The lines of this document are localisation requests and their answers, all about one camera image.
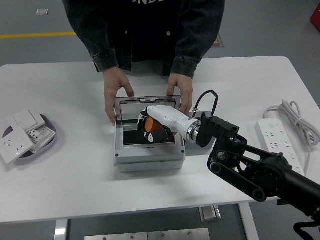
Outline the person's right hand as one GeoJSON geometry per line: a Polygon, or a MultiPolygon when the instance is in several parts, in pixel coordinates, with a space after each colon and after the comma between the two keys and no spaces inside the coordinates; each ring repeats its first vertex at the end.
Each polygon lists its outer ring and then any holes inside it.
{"type": "Polygon", "coordinates": [[[124,89],[128,97],[134,97],[134,90],[126,74],[118,67],[112,67],[103,72],[104,107],[111,124],[115,126],[117,116],[114,110],[115,98],[120,89],[124,89]]]}

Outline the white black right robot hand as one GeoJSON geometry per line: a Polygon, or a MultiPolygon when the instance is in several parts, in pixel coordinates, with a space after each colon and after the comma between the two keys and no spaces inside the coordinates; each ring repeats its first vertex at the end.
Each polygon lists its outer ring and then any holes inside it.
{"type": "Polygon", "coordinates": [[[150,143],[162,143],[176,134],[194,143],[201,122],[168,105],[151,105],[139,115],[137,129],[150,143]]]}

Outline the person's left hand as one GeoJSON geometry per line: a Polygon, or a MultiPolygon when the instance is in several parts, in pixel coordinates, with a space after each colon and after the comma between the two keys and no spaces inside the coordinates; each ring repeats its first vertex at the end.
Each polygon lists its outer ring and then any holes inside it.
{"type": "Polygon", "coordinates": [[[173,96],[175,87],[179,88],[181,96],[179,110],[187,115],[193,105],[193,79],[185,75],[171,73],[168,79],[166,95],[173,96]]]}

